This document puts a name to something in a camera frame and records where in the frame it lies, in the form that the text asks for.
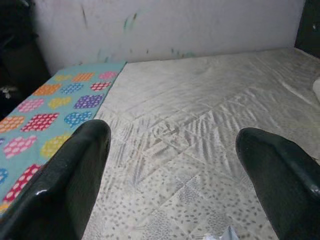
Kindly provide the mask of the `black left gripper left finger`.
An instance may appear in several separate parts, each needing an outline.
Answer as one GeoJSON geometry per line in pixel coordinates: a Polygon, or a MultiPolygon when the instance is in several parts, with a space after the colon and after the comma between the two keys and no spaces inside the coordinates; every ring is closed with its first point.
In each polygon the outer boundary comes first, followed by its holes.
{"type": "Polygon", "coordinates": [[[79,126],[0,219],[0,240],[82,240],[111,145],[100,119],[79,126]]]}

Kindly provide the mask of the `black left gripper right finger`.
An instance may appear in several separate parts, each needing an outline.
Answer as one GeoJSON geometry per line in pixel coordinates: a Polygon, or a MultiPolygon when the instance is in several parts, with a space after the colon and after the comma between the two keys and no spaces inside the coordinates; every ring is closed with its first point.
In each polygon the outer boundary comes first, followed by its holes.
{"type": "Polygon", "coordinates": [[[320,165],[299,145],[243,128],[237,156],[279,240],[320,240],[320,165]]]}

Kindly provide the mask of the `silver wrapper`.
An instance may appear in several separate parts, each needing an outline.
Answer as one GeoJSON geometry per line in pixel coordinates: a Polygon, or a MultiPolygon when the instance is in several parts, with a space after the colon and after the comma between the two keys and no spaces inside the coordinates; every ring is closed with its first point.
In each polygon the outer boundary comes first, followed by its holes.
{"type": "Polygon", "coordinates": [[[201,240],[240,240],[235,229],[228,226],[221,235],[206,233],[201,240]]]}

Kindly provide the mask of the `white pillow with lettering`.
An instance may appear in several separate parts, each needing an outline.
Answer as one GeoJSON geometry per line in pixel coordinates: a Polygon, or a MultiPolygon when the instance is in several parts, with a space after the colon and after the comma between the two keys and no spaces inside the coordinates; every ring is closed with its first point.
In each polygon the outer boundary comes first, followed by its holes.
{"type": "Polygon", "coordinates": [[[320,102],[320,77],[313,82],[312,90],[317,100],[320,102]]]}

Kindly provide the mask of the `teal blanket with coloured shapes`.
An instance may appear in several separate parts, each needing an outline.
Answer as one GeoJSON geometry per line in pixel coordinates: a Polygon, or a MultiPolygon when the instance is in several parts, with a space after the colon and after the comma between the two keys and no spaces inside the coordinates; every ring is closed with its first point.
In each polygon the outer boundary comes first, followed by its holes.
{"type": "Polygon", "coordinates": [[[124,66],[62,69],[0,121],[0,218],[77,127],[95,117],[124,66]]]}

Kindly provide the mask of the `white quilted mattress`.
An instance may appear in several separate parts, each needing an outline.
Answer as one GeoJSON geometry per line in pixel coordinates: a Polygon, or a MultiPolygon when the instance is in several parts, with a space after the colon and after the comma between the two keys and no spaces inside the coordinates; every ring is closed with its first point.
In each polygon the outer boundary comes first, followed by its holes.
{"type": "Polygon", "coordinates": [[[295,48],[127,64],[96,118],[110,152],[82,240],[276,240],[235,149],[247,127],[320,159],[320,59],[295,48]]]}

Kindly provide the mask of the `black tufted headboard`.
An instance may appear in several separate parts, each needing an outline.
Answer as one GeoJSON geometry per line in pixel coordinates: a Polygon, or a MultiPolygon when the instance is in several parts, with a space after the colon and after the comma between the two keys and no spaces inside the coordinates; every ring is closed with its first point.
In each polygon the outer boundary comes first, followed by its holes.
{"type": "Polygon", "coordinates": [[[320,59],[320,0],[305,0],[294,47],[320,59]]]}

